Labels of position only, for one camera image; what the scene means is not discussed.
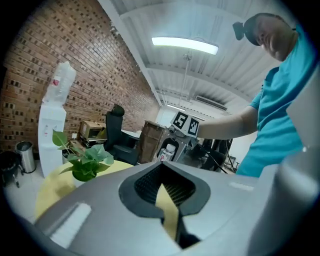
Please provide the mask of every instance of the man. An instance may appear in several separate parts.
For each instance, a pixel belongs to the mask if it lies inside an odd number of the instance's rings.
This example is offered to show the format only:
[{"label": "man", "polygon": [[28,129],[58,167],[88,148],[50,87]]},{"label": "man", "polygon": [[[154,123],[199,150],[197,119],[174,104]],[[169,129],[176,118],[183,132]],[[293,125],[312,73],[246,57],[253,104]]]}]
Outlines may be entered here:
[{"label": "man", "polygon": [[237,174],[259,177],[265,166],[302,150],[286,109],[315,70],[318,53],[299,25],[291,29],[274,14],[258,13],[233,28],[238,40],[245,35],[282,63],[269,71],[260,93],[241,113],[201,123],[198,136],[226,140],[257,131]]}]

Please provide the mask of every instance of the metal pole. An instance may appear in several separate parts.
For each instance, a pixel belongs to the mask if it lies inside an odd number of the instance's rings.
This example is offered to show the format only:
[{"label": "metal pole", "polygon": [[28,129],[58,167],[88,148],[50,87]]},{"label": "metal pole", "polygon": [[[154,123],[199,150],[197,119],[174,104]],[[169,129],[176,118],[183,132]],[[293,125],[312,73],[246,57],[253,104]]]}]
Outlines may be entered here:
[{"label": "metal pole", "polygon": [[161,97],[162,97],[162,99],[163,99],[164,104],[165,104],[165,105],[168,105],[168,103],[167,103],[167,101],[166,101],[166,93],[165,93],[165,92],[163,92],[163,94],[161,93]]},{"label": "metal pole", "polygon": [[184,92],[185,85],[187,82],[187,72],[189,69],[189,64],[190,64],[190,60],[192,59],[192,56],[189,53],[186,53],[185,55],[183,55],[183,58],[186,60],[186,67],[185,67],[185,73],[184,73],[184,78],[183,78],[183,82],[182,82],[182,88],[181,88],[181,92],[180,92],[179,106],[181,106],[181,98],[182,98],[182,94]]}]

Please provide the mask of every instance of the potted plant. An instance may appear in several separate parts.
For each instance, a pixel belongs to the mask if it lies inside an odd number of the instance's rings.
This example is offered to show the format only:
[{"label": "potted plant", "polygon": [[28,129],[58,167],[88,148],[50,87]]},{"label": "potted plant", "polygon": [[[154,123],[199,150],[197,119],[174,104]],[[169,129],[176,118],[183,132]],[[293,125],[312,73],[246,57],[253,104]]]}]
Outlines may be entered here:
[{"label": "potted plant", "polygon": [[64,169],[60,174],[72,172],[76,187],[95,178],[97,173],[105,171],[114,163],[114,157],[105,151],[103,144],[94,145],[83,151],[74,145],[67,146],[67,136],[63,132],[55,130],[52,133],[52,142],[59,146],[59,150],[66,149],[72,152],[67,157],[72,166]]}]

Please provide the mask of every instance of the ceiling light fixture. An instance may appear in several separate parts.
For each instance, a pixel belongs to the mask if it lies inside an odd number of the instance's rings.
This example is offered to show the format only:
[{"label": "ceiling light fixture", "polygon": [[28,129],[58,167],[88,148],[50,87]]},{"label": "ceiling light fixture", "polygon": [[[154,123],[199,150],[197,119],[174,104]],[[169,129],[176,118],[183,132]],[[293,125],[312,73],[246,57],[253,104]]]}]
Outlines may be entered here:
[{"label": "ceiling light fixture", "polygon": [[177,109],[177,110],[185,111],[184,109],[176,107],[176,106],[172,106],[172,105],[168,105],[168,104],[167,104],[167,106],[171,107],[171,108],[174,108],[174,109]]},{"label": "ceiling light fixture", "polygon": [[155,46],[177,46],[190,48],[212,55],[216,55],[219,49],[218,46],[213,44],[178,37],[152,37],[152,43]]}]

